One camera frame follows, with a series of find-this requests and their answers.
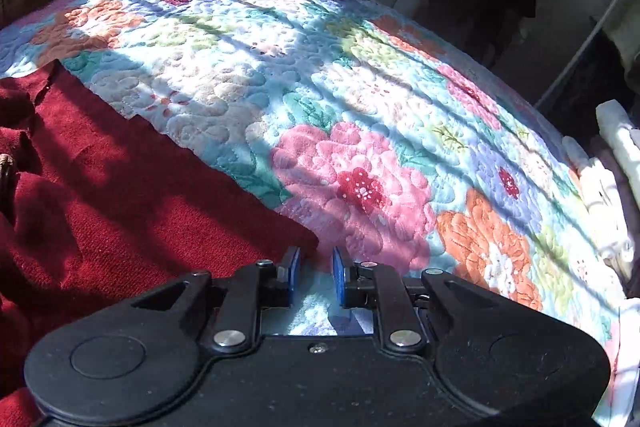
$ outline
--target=quilted bedspread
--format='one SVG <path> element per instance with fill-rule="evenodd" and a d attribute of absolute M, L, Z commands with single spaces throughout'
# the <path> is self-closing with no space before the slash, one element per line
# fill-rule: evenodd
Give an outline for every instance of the quilted bedspread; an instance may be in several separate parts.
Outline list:
<path fill-rule="evenodd" d="M 622 288 L 561 136 L 471 58 L 372 0 L 57 0 L 0 31 L 0 70 L 60 59 L 126 118 L 319 237 L 287 333 L 370 330 L 332 247 L 452 271 L 593 335 L 615 368 Z M 606 423 L 611 386 L 598 414 Z"/>

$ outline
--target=red fabric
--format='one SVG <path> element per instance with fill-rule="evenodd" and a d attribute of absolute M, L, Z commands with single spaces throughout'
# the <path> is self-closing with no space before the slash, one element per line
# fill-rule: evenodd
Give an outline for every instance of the red fabric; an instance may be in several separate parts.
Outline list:
<path fill-rule="evenodd" d="M 14 111 L 28 133 L 0 128 L 0 146 L 21 158 L 15 226 L 0 215 L 0 425 L 33 420 L 28 394 L 14 391 L 48 331 L 192 269 L 225 277 L 290 245 L 315 249 L 312 232 L 142 118 L 125 120 L 59 64 L 0 87 L 36 104 L 22 97 Z"/>

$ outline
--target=metal screw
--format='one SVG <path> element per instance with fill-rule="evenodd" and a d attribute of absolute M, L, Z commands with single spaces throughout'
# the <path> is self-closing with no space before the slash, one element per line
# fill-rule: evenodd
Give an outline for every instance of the metal screw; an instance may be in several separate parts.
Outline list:
<path fill-rule="evenodd" d="M 398 330 L 389 335 L 389 340 L 398 347 L 408 347 L 419 344 L 422 337 L 412 330 Z"/>
<path fill-rule="evenodd" d="M 329 346 L 327 346 L 325 343 L 311 344 L 311 346 L 309 346 L 309 352 L 313 355 L 326 353 L 328 350 L 329 350 Z"/>
<path fill-rule="evenodd" d="M 244 333 L 238 330 L 223 330 L 213 336 L 213 341 L 222 347 L 237 346 L 242 344 L 245 339 Z"/>

